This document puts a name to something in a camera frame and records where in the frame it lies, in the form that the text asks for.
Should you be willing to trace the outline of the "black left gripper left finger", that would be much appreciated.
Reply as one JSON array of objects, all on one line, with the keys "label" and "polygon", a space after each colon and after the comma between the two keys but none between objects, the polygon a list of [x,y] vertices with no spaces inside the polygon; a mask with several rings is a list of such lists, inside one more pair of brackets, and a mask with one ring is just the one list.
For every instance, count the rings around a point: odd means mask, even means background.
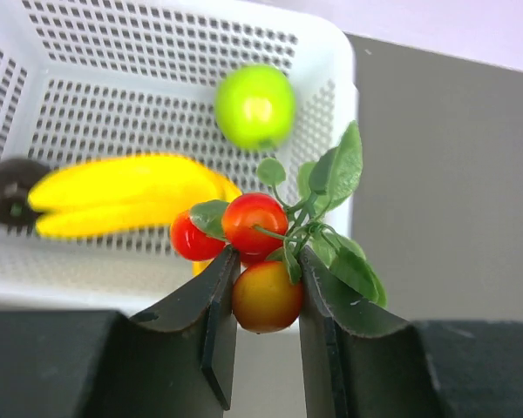
[{"label": "black left gripper left finger", "polygon": [[221,417],[237,324],[227,247],[167,297],[114,310],[0,311],[0,417]]}]

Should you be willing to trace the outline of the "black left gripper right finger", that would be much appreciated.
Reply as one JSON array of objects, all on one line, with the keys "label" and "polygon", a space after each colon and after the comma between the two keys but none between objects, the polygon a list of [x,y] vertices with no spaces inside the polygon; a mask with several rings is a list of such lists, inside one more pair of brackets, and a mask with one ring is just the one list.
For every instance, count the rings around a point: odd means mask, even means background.
[{"label": "black left gripper right finger", "polygon": [[408,321],[300,256],[309,417],[523,417],[523,321]]}]

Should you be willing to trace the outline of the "red cherry sprig with leaves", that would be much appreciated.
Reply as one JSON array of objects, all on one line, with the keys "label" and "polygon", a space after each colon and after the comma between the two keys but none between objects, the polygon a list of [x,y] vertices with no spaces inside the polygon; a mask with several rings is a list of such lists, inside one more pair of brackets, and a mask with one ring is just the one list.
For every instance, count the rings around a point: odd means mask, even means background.
[{"label": "red cherry sprig with leaves", "polygon": [[265,158],[256,175],[269,193],[191,206],[170,226],[172,248],[198,272],[227,246],[239,253],[243,271],[233,285],[232,311],[252,333],[281,331],[299,317],[304,297],[299,255],[305,248],[348,288],[386,307],[387,293],[362,247],[325,221],[357,189],[362,171],[359,125],[351,121],[337,145],[300,166],[295,204],[286,204],[277,191],[287,178],[284,166]]}]

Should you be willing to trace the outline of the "yellow banana bunch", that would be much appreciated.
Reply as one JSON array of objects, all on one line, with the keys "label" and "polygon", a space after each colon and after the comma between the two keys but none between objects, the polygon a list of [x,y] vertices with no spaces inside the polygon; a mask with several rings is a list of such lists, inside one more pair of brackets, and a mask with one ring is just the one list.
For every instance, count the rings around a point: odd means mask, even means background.
[{"label": "yellow banana bunch", "polygon": [[227,177],[171,153],[103,158],[60,168],[29,191],[39,235],[76,239],[169,226],[192,206],[230,202],[241,190]]}]

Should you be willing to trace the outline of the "dark purple plum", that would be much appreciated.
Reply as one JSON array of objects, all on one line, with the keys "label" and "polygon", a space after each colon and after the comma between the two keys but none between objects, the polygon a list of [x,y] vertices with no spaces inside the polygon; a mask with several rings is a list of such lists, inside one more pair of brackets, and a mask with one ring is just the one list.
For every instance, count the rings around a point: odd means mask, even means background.
[{"label": "dark purple plum", "polygon": [[0,224],[32,226],[41,212],[28,203],[31,188],[51,171],[47,165],[28,158],[7,158],[0,162]]}]

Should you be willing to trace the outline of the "green apple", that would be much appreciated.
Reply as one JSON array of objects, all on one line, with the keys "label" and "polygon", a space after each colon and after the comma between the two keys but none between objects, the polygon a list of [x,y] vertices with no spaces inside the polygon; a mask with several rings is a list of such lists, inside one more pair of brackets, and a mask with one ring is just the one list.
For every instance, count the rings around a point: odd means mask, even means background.
[{"label": "green apple", "polygon": [[223,136],[250,151],[275,149],[292,131],[296,97],[285,74],[267,64],[228,73],[214,94],[214,115]]}]

